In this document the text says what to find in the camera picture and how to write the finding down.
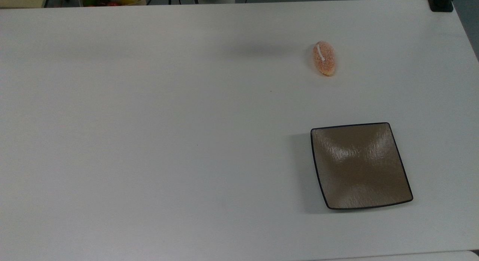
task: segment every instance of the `square plate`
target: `square plate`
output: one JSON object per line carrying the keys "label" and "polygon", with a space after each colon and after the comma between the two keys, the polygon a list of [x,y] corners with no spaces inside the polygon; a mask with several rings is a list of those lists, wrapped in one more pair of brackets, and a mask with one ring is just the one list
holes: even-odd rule
{"label": "square plate", "polygon": [[412,201],[389,123],[311,130],[324,201],[330,209],[366,209]]}

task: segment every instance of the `white icing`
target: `white icing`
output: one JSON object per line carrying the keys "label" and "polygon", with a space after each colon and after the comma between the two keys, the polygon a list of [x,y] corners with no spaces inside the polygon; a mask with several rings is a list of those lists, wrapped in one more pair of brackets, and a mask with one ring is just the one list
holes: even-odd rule
{"label": "white icing", "polygon": [[324,61],[324,60],[325,60],[325,58],[324,58],[324,56],[321,54],[320,45],[319,45],[319,44],[318,44],[318,45],[316,45],[316,48],[318,48],[318,53],[319,53],[319,54],[320,54],[320,56],[321,56],[321,61]]}

